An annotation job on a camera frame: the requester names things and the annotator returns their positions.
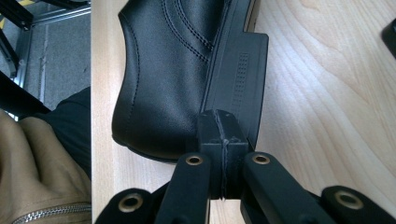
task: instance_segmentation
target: shoe heel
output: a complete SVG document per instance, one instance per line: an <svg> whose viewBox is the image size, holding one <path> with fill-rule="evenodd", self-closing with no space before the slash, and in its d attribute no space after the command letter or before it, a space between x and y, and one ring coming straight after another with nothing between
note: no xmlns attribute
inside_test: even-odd
<svg viewBox="0 0 396 224"><path fill-rule="evenodd" d="M268 51L267 35L248 33L254 28L259 3L233 0L229 4L213 52L203 103L203 111L221 109L233 113L253 148L260 127Z"/></svg>

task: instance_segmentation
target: light wood table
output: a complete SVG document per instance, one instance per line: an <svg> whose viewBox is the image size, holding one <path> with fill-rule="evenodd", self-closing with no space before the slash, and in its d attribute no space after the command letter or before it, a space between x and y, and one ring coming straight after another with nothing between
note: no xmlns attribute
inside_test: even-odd
<svg viewBox="0 0 396 224"><path fill-rule="evenodd" d="M174 166L117 145L111 118L125 66L118 12L92 1L93 218L128 188L154 191ZM380 32L394 0L262 1L256 31L270 37L258 150L306 189L356 189L396 217L396 60ZM241 223L237 201L214 202L211 223Z"/></svg>

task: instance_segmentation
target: clamp jaw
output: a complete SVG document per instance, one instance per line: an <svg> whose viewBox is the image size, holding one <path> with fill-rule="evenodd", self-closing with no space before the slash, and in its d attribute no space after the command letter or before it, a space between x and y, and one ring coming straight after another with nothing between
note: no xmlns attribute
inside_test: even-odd
<svg viewBox="0 0 396 224"><path fill-rule="evenodd" d="M96 223L208 223L210 200L240 199L246 223L396 223L354 189L303 189L270 154L253 151L236 118L211 110L198 118L193 151L179 158L170 182L149 193L114 196Z"/></svg>

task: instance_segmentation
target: black fabric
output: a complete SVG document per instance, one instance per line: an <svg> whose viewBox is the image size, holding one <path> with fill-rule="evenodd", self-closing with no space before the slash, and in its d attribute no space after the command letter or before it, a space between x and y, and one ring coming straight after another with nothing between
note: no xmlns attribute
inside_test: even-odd
<svg viewBox="0 0 396 224"><path fill-rule="evenodd" d="M48 114L34 117L52 127L66 151L91 179L91 87L62 100Z"/></svg>

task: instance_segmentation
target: shoe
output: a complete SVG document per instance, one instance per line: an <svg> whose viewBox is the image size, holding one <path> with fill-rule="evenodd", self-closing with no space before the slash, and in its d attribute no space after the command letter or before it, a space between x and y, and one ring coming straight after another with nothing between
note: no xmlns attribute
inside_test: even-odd
<svg viewBox="0 0 396 224"><path fill-rule="evenodd" d="M396 59L396 19L381 33L382 40Z"/></svg>
<svg viewBox="0 0 396 224"><path fill-rule="evenodd" d="M127 60L114 140L176 161L196 135L198 115L222 109L255 147L268 46L267 35L247 33L257 2L130 0L119 14Z"/></svg>

